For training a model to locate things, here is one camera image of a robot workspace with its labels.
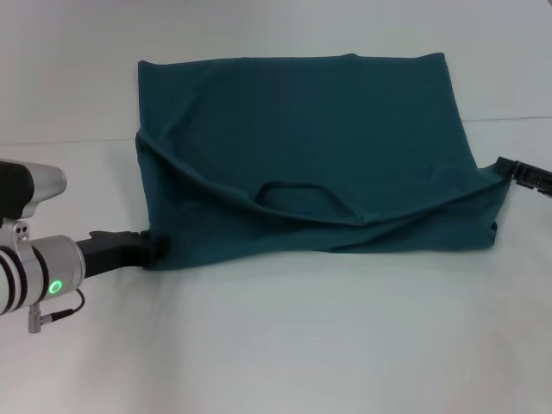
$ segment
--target white table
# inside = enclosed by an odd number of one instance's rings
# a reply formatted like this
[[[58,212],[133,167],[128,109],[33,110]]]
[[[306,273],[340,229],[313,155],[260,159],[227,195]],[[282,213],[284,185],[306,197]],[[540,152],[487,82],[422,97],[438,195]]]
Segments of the white table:
[[[140,59],[443,51],[478,163],[552,169],[552,120],[470,122],[552,116],[546,0],[119,3],[21,0],[0,16],[0,156],[69,181],[30,220],[33,237],[147,227]],[[0,412],[551,412],[551,248],[552,202],[514,186],[484,252],[98,276],[86,307],[39,335],[25,310],[0,318]]]

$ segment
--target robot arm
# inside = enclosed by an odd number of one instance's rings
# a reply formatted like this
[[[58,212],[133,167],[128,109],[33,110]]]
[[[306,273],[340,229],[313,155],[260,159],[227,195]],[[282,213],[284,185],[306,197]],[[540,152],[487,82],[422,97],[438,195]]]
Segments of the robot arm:
[[[29,307],[30,333],[76,311],[41,316],[40,302],[77,291],[85,278],[97,274],[150,267],[166,251],[165,243],[152,243],[148,232],[92,232],[83,241],[64,235],[31,240],[22,219],[65,188],[59,168],[0,160],[0,315]]]

